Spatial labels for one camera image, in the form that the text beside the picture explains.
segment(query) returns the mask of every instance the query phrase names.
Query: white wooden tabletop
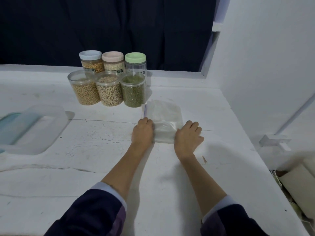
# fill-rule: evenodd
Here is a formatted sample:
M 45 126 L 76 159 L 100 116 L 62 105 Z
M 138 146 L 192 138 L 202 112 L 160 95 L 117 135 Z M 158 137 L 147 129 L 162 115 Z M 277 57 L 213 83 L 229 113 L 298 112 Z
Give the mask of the white wooden tabletop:
M 153 86 L 148 93 L 179 105 L 184 122 L 199 122 L 199 162 L 267 234 L 308 235 L 219 89 Z M 42 154 L 0 154 L 0 235 L 43 235 L 119 161 L 141 116 L 141 108 L 123 103 L 80 105 L 66 78 L 0 76 L 0 116 L 39 103 L 63 106 L 71 120 Z M 198 204 L 174 145 L 153 145 L 127 204 L 123 235 L 200 234 Z

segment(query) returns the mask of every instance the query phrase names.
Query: metal rod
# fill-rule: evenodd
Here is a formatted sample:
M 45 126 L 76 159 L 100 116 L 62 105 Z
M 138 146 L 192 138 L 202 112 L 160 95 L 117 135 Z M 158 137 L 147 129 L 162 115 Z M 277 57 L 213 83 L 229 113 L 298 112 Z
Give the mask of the metal rod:
M 315 93 L 305 102 L 305 104 L 302 105 L 302 107 L 297 110 L 292 117 L 289 118 L 288 121 L 286 121 L 285 124 L 282 125 L 282 127 L 279 128 L 279 130 L 276 132 L 275 135 L 279 135 L 283 132 L 305 109 L 307 109 L 315 100 Z

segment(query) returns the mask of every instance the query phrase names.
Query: forearm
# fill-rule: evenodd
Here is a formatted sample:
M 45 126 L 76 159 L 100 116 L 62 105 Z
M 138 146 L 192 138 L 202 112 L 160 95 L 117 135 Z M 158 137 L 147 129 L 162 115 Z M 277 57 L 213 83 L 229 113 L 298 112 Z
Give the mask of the forearm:
M 102 179 L 102 182 L 114 188 L 124 200 L 127 200 L 132 178 L 144 153 L 137 146 L 131 145 L 116 166 Z
M 205 216 L 226 193 L 200 165 L 195 155 L 182 159 L 181 163 L 195 191 L 201 213 Z

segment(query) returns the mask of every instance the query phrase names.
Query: dark blue sleeve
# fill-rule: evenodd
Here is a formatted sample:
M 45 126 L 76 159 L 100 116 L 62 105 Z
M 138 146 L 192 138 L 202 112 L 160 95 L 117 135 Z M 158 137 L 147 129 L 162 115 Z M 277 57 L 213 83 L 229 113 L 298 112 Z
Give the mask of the dark blue sleeve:
M 53 223 L 45 236 L 118 236 L 125 219 L 125 208 L 115 196 L 90 189 Z
M 202 236 L 255 235 L 267 236 L 241 205 L 234 204 L 215 211 L 203 223 Z

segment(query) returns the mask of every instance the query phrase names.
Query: plastic jar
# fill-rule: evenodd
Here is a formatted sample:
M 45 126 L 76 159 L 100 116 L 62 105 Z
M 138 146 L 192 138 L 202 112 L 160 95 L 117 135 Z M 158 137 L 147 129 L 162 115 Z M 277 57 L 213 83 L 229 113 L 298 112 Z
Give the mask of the plastic jar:
M 147 57 L 140 52 L 131 52 L 125 55 L 126 71 L 141 73 L 147 77 Z
M 95 76 L 100 100 L 105 106 L 116 106 L 123 102 L 119 80 L 119 74 L 115 71 L 105 71 Z
M 128 107 L 141 107 L 146 101 L 146 77 L 141 73 L 126 72 L 120 80 L 124 102 Z
M 82 67 L 95 73 L 104 71 L 102 52 L 98 50 L 86 50 L 79 53 Z
M 124 54 L 118 51 L 109 51 L 102 54 L 105 71 L 125 72 Z
M 94 77 L 94 72 L 89 69 L 77 70 L 68 75 L 73 91 L 82 105 L 93 105 L 100 101 Z

